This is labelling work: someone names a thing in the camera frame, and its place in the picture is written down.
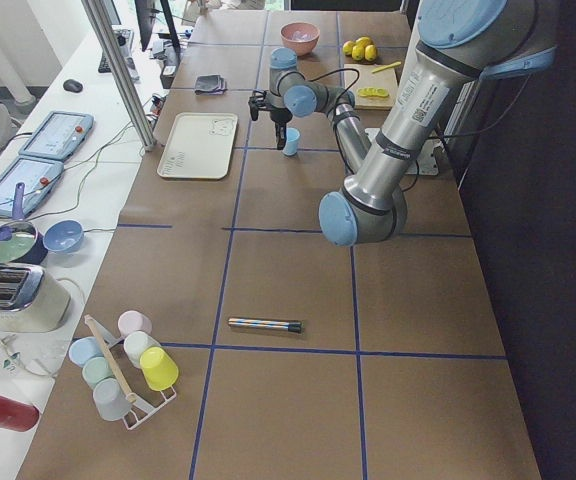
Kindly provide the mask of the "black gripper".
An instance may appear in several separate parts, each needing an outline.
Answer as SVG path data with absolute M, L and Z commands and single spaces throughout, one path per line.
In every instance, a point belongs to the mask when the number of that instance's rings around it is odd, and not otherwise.
M 287 124 L 292 120 L 292 113 L 287 108 L 272 107 L 270 118 L 275 124 L 276 149 L 283 150 L 287 142 Z

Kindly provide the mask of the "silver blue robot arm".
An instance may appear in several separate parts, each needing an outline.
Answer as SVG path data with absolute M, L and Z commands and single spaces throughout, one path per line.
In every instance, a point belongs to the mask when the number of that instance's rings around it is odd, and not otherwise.
M 374 138 L 341 87 L 309 81 L 289 48 L 271 54 L 268 90 L 249 101 L 251 114 L 269 111 L 277 146 L 286 125 L 314 112 L 329 119 L 350 170 L 342 187 L 319 205 L 327 240 L 352 246 L 402 231 L 407 204 L 399 186 L 446 109 L 466 83 L 512 78 L 549 67 L 556 50 L 557 1 L 424 1 L 417 12 L 419 41 L 413 68 Z

